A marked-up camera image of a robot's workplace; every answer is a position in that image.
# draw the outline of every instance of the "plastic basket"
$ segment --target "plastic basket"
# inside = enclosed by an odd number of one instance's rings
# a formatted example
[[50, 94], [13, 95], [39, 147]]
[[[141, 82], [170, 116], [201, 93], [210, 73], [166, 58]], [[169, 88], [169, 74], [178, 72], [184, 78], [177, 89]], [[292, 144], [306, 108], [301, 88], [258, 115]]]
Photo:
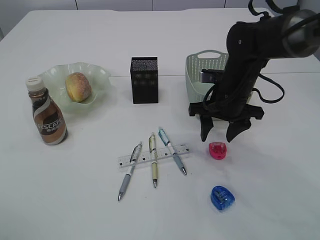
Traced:
[[[199, 58], [204, 53], [220, 54], [217, 58]], [[213, 83], [200, 82], [199, 75], [202, 69], [224, 70], [229, 55], [215, 50], [205, 50], [189, 55], [185, 60], [185, 84], [190, 103], [201, 102]]]

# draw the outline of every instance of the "blue pen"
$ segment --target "blue pen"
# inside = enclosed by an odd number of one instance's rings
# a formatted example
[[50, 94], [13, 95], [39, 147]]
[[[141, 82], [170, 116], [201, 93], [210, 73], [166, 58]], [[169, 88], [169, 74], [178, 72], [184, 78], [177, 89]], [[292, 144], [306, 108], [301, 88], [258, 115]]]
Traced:
[[[142, 141], [134, 148], [131, 158], [130, 158], [130, 163], [135, 163], [137, 162], [139, 155], [141, 153], [142, 150]], [[120, 187], [119, 190], [119, 194], [118, 194], [118, 201], [120, 201], [122, 199], [122, 197], [125, 195], [131, 176], [134, 173], [134, 170], [136, 168], [136, 165], [131, 165], [126, 173], [126, 175], [124, 176], [124, 179], [122, 181], [122, 185]]]
[[159, 127], [159, 137], [161, 138], [163, 144], [169, 149], [170, 153], [172, 154], [173, 160], [175, 161], [176, 165], [180, 169], [180, 171], [184, 174], [187, 175], [187, 171], [185, 168], [185, 165], [181, 161], [181, 158], [179, 155], [176, 153], [175, 149], [173, 148], [169, 138], [167, 137], [167, 134], [165, 130], [161, 127]]

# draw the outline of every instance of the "black gift box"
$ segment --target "black gift box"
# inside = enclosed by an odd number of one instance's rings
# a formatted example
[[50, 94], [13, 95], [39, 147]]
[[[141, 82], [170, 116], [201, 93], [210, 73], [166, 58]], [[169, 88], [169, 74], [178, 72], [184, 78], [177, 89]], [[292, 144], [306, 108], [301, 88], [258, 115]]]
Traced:
[[159, 103], [158, 58], [132, 57], [130, 74], [133, 103]]

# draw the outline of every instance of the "white ruler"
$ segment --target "white ruler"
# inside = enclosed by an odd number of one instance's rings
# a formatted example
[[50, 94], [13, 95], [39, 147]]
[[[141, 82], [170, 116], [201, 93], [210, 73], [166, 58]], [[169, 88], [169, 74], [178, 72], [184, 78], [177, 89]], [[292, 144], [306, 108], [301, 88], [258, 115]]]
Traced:
[[[176, 146], [173, 146], [173, 148], [178, 155], [184, 155], [184, 154], [190, 153], [190, 149], [186, 144], [176, 145]], [[156, 159], [157, 161], [172, 157], [167, 147], [157, 148], [156, 155], [157, 155], [157, 159]], [[144, 163], [153, 161], [150, 157], [149, 151], [141, 152], [140, 157], [136, 162], [130, 162], [130, 157], [131, 155], [118, 157], [118, 167], [122, 169], [125, 167], [129, 167], [131, 165], [139, 165], [139, 164], [144, 164]]]

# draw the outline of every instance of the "green glass bowl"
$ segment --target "green glass bowl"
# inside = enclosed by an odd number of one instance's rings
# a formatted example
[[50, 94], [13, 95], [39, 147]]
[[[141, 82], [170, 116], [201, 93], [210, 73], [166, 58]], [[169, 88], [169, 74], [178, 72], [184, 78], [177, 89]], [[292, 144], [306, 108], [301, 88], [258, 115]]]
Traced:
[[[72, 101], [66, 89], [67, 76], [82, 73], [88, 79], [92, 93], [82, 102]], [[97, 100], [102, 100], [110, 91], [110, 74], [100, 66], [85, 62], [57, 65], [38, 75], [44, 81], [49, 95], [63, 112], [74, 113], [88, 110]]]

